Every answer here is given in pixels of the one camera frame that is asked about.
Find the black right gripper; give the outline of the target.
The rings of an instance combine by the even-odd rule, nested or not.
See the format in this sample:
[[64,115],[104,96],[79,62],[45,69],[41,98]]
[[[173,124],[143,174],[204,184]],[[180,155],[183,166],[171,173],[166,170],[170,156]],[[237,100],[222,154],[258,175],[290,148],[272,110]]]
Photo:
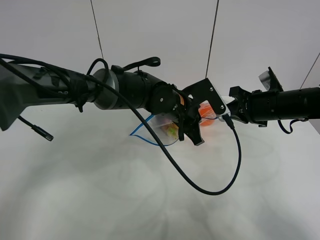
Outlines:
[[232,120],[243,124],[258,125],[259,127],[268,125],[267,120],[258,120],[257,117],[262,99],[269,96],[267,91],[255,90],[249,92],[240,86],[234,86],[229,89],[229,96],[234,98],[233,101],[227,104]]

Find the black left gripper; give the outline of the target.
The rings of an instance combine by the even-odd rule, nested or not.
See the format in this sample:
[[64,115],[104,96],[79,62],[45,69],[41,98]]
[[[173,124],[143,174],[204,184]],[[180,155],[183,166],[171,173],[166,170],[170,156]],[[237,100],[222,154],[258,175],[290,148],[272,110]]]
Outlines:
[[199,146],[205,142],[200,132],[199,93],[198,82],[179,90],[174,84],[160,81],[151,88],[149,112],[173,120],[178,125],[179,141],[184,141],[186,135]]

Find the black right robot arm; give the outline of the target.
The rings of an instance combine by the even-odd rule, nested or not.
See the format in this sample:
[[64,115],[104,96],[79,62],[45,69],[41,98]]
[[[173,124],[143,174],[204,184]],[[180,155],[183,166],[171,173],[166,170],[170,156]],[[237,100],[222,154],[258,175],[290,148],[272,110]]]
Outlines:
[[235,86],[229,96],[233,98],[227,104],[231,119],[243,124],[266,127],[269,121],[320,118],[319,87],[248,92]]

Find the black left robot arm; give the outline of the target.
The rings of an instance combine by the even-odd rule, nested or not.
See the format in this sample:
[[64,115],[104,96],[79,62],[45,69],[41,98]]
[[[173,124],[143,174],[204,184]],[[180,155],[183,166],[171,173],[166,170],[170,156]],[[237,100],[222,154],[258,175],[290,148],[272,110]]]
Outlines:
[[101,110],[145,109],[168,117],[178,139],[203,143],[199,104],[192,94],[145,72],[139,65],[89,69],[82,74],[31,59],[0,61],[0,128],[6,131],[30,106],[73,104],[80,112],[86,103]]

